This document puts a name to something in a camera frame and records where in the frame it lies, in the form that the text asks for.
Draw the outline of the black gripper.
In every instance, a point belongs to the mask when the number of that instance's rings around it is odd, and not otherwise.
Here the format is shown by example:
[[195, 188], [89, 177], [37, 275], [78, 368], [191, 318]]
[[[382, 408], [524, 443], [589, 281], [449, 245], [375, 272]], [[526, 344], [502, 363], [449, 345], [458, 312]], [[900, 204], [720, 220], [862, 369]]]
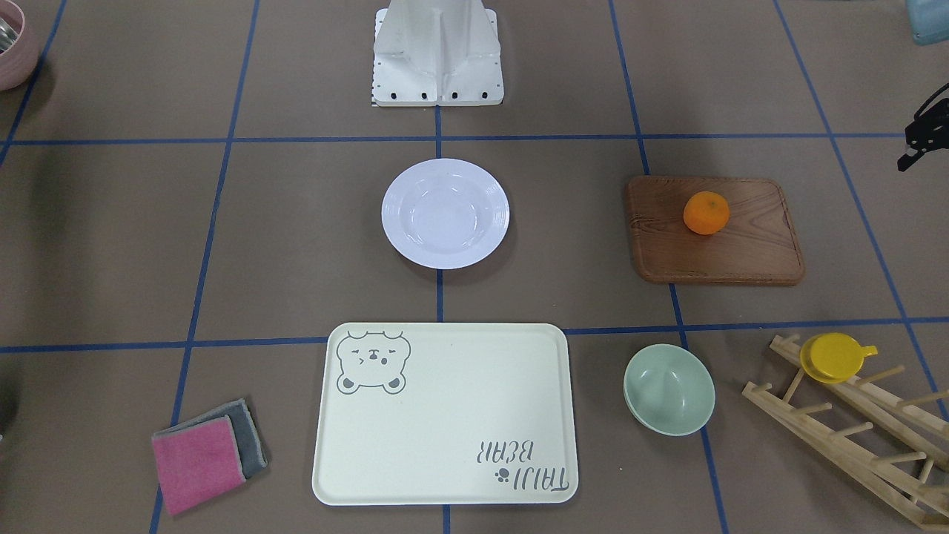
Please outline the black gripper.
[[948, 148], [948, 98], [940, 97], [947, 89], [948, 85], [943, 85], [928, 97], [906, 125], [906, 150], [897, 161], [899, 172], [905, 172], [925, 154]]

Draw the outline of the light blue arm joint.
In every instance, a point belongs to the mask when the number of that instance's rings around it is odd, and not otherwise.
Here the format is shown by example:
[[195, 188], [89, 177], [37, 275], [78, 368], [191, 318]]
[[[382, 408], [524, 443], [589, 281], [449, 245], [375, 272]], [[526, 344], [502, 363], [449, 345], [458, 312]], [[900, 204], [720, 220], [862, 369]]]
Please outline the light blue arm joint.
[[948, 40], [948, 1], [905, 1], [912, 40], [916, 45], [932, 45]]

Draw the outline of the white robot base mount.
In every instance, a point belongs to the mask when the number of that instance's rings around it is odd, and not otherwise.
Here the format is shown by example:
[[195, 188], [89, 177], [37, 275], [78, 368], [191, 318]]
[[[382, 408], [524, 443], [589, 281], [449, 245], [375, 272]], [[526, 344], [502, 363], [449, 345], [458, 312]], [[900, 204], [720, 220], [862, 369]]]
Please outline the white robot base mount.
[[481, 1], [392, 1], [375, 14], [376, 106], [493, 106], [505, 87], [497, 15]]

